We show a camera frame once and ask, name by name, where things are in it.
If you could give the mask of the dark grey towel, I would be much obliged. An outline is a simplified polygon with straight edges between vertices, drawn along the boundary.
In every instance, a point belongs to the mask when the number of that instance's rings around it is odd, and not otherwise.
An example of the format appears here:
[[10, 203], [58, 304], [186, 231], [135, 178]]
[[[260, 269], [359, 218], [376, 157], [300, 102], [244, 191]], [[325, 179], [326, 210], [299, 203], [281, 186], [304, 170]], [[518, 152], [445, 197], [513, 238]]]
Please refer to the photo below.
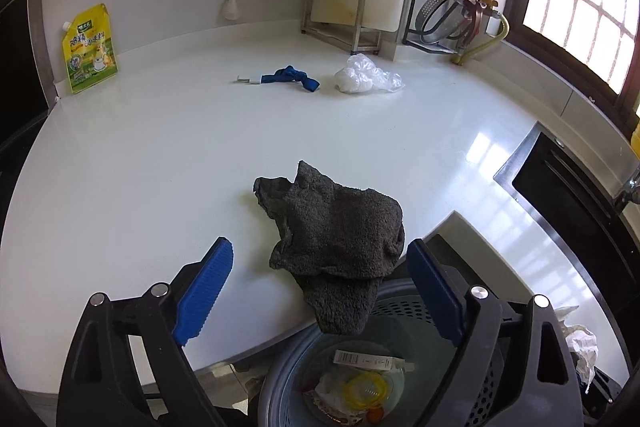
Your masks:
[[280, 235], [270, 268], [292, 275], [322, 333], [360, 334], [405, 247], [399, 202], [338, 184], [303, 160], [294, 180], [261, 176], [253, 192]]

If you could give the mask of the yellow plastic lid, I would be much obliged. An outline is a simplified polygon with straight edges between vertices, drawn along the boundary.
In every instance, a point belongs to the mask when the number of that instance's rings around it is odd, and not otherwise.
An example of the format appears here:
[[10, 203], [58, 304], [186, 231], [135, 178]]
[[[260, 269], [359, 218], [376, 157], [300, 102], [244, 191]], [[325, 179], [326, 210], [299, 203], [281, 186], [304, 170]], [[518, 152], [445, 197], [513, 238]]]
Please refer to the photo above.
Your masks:
[[392, 385], [380, 373], [366, 372], [352, 377], [343, 386], [345, 403], [353, 410], [377, 409], [390, 396]]

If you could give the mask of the grey perforated trash bin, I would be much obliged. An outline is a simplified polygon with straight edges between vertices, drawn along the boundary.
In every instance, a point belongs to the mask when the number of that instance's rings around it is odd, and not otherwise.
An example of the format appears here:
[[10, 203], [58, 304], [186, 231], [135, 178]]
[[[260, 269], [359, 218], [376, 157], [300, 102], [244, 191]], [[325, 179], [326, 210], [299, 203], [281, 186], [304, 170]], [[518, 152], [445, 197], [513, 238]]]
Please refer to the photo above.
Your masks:
[[412, 426], [455, 353], [416, 286], [385, 282], [359, 335], [311, 325], [291, 340], [262, 387], [258, 425]]

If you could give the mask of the black kitchen sink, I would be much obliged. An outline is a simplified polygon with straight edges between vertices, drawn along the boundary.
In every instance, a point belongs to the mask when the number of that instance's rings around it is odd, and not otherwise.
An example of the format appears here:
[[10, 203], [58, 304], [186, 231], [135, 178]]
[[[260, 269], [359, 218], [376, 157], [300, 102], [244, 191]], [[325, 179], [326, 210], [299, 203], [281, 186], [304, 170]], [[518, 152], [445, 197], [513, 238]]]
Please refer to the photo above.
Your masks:
[[584, 164], [534, 124], [496, 172], [502, 186], [561, 248], [597, 297], [629, 356], [639, 350], [639, 239]]

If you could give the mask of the crumpled clear plastic bag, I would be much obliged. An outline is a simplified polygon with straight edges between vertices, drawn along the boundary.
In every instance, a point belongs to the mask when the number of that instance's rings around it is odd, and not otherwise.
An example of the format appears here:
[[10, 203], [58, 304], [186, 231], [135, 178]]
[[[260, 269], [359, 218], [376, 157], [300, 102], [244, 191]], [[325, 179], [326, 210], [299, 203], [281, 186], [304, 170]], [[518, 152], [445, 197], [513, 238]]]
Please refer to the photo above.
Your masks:
[[361, 53], [349, 57], [334, 79], [336, 89], [346, 94], [394, 93], [404, 87], [401, 75], [379, 68]]

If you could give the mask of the pot lid in rack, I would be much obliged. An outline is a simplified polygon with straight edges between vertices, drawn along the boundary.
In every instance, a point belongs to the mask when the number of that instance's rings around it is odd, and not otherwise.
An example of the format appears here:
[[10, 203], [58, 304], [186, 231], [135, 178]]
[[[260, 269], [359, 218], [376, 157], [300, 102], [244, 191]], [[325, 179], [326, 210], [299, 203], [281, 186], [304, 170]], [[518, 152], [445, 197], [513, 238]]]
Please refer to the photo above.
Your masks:
[[416, 33], [424, 44], [456, 40], [472, 23], [480, 0], [426, 0], [416, 16]]

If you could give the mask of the yellow refill pouch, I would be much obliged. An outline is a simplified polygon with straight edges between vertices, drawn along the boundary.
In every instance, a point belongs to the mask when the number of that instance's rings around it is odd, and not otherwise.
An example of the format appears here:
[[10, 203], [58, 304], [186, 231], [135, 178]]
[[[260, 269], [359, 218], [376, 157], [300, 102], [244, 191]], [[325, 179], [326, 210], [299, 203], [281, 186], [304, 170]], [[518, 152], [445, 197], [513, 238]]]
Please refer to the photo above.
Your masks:
[[70, 92], [77, 94], [118, 73], [110, 14], [104, 3], [63, 25], [62, 50]]

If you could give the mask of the metal cutting board stand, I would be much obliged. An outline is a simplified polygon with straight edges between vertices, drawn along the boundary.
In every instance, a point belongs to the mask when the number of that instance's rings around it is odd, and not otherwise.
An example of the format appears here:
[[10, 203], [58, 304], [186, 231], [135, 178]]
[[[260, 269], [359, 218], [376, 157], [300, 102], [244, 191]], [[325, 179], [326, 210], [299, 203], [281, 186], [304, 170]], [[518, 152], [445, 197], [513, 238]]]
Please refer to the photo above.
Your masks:
[[367, 0], [304, 0], [300, 32], [349, 55], [378, 55], [382, 31], [363, 25]]

